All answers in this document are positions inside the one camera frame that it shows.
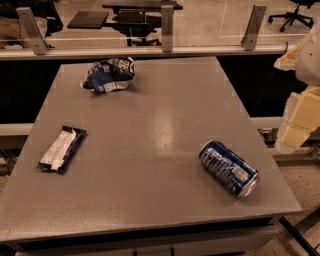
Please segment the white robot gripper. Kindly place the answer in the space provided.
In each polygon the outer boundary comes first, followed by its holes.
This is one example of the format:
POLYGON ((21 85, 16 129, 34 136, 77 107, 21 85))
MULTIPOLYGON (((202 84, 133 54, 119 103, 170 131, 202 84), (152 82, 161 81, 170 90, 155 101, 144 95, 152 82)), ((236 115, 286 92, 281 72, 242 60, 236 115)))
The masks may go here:
POLYGON ((275 149, 291 154, 320 127, 320 22, 313 25, 299 46, 278 58, 274 67, 283 71, 295 69, 298 80, 314 85, 301 93, 292 92, 287 99, 275 149))

